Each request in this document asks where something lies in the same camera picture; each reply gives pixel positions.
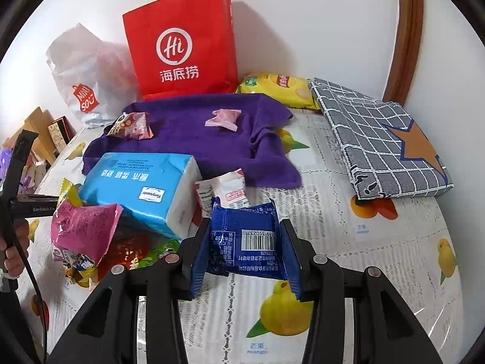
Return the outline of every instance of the plastic wrapper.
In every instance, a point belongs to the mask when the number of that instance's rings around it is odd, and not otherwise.
[[[152,138],[153,133],[147,121],[149,115],[145,112],[123,113],[107,135],[133,140]]]
[[[63,201],[50,226],[54,260],[72,264],[71,254],[79,253],[97,265],[108,251],[122,209],[117,204],[76,208]]]
[[[144,258],[150,247],[147,235],[137,235],[131,238],[111,242],[108,252],[98,265],[98,280],[104,278],[106,273],[117,264],[123,264],[130,269]]]
[[[127,224],[182,240],[196,208],[193,187],[200,178],[190,155],[105,153],[86,177],[79,197],[93,205],[117,203],[125,209]]]
[[[130,269],[143,268],[153,265],[157,260],[165,257],[167,254],[175,253],[179,250],[180,244],[177,240],[171,239],[168,242],[151,250],[149,254],[143,257],[137,264],[132,265]]]
[[[210,224],[207,272],[260,278],[287,278],[281,233],[273,202],[251,208],[228,209],[214,202]]]
[[[305,78],[274,74],[249,75],[236,92],[263,93],[292,108],[319,109]]]
[[[128,50],[101,41],[83,25],[62,33],[46,54],[59,93],[88,128],[110,124],[137,101],[138,81]]]
[[[12,149],[2,147],[0,149],[0,181],[3,182],[7,175],[8,166],[12,158]],[[45,162],[33,163],[29,155],[27,164],[24,166],[20,177],[18,194],[33,194],[45,175]]]
[[[74,183],[70,180],[64,178],[61,184],[61,191],[59,192],[59,200],[57,201],[57,206],[65,200],[68,199],[72,205],[76,208],[82,207],[81,199],[79,198],[78,191]]]
[[[236,120],[241,114],[241,110],[215,110],[215,116],[205,123],[205,127],[224,127],[231,131],[237,131]]]
[[[246,197],[246,180],[241,169],[196,182],[196,192],[202,217],[210,217],[212,199],[215,197],[220,198],[221,206],[224,208],[238,209],[251,206]]]

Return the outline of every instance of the snack wrapper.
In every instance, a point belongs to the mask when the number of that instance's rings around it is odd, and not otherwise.
[[[118,204],[76,208],[63,201],[50,225],[54,260],[72,264],[82,253],[97,265],[108,251],[122,210]]]
[[[196,182],[196,192],[202,217],[210,217],[213,197],[219,197],[224,208],[238,209],[251,206],[246,197],[246,180],[241,169]]]
[[[281,233],[273,202],[228,209],[218,200],[212,209],[207,272],[286,280]]]
[[[108,252],[98,265],[98,280],[101,281],[114,265],[123,264],[127,269],[137,265],[147,255],[149,247],[150,239],[147,235],[111,242]]]
[[[115,120],[108,135],[133,140],[144,140],[153,137],[148,124],[149,113],[132,112],[123,113]]]
[[[244,78],[236,92],[263,93],[292,108],[319,109],[305,78],[274,74],[249,75]]]
[[[64,178],[62,180],[61,191],[59,192],[59,200],[57,201],[57,207],[65,200],[68,199],[72,205],[76,208],[82,207],[81,199],[79,198],[78,191],[74,183]]]
[[[205,123],[205,127],[225,127],[231,131],[237,131],[236,120],[241,114],[241,110],[215,110],[212,112],[215,116]]]
[[[175,253],[179,250],[180,243],[176,239],[171,239],[163,245],[153,249],[149,254],[143,257],[138,264],[133,265],[130,269],[144,268],[153,265],[156,261],[165,257],[167,254]]]

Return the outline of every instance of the white snack packet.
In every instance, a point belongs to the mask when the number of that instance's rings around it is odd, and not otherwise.
[[[213,197],[219,197],[224,208],[238,209],[251,206],[246,197],[246,180],[241,168],[220,177],[196,182],[196,191],[202,208],[202,217],[210,217]]]

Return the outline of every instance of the pink snack bag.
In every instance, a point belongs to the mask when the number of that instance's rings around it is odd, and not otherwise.
[[[225,127],[231,131],[238,130],[236,120],[241,114],[240,110],[215,110],[212,114],[215,117],[206,122],[206,127]]]
[[[69,200],[63,201],[50,225],[54,260],[62,260],[71,251],[97,265],[108,251],[122,210],[118,204],[76,208]]]

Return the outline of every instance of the barcode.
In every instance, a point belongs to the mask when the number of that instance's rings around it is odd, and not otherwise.
[[[229,208],[231,209],[239,209],[239,208],[246,208],[250,207],[251,204],[249,204],[249,201],[246,197],[244,197],[242,200],[233,202],[232,204],[229,204]]]
[[[241,250],[275,251],[276,237],[273,231],[242,230]]]

